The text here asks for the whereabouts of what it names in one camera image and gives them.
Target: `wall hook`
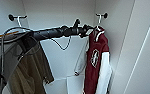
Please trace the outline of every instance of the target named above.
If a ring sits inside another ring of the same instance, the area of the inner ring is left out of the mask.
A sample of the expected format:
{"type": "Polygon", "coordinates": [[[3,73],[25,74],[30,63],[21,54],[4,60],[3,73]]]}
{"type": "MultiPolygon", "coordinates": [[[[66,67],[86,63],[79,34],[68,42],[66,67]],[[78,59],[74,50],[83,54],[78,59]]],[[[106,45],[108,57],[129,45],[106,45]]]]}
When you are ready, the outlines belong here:
{"type": "Polygon", "coordinates": [[[108,17],[108,13],[105,14],[96,14],[97,16],[104,16],[104,18],[106,19],[108,17]]]}
{"type": "Polygon", "coordinates": [[[14,18],[18,18],[18,17],[14,17],[12,14],[9,14],[8,17],[11,21],[14,21],[14,18]]]}

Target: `red jersey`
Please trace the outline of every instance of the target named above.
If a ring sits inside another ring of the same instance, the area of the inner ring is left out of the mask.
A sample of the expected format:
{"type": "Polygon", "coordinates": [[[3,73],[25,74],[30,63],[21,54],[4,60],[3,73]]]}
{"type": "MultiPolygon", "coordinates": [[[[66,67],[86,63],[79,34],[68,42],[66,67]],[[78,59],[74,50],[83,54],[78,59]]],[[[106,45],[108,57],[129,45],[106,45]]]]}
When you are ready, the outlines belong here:
{"type": "Polygon", "coordinates": [[[87,66],[85,70],[84,92],[85,94],[95,94],[99,78],[101,65],[101,55],[109,52],[108,39],[102,33],[96,41],[96,36],[100,31],[92,31],[89,35],[89,49],[87,51],[87,66]]]}

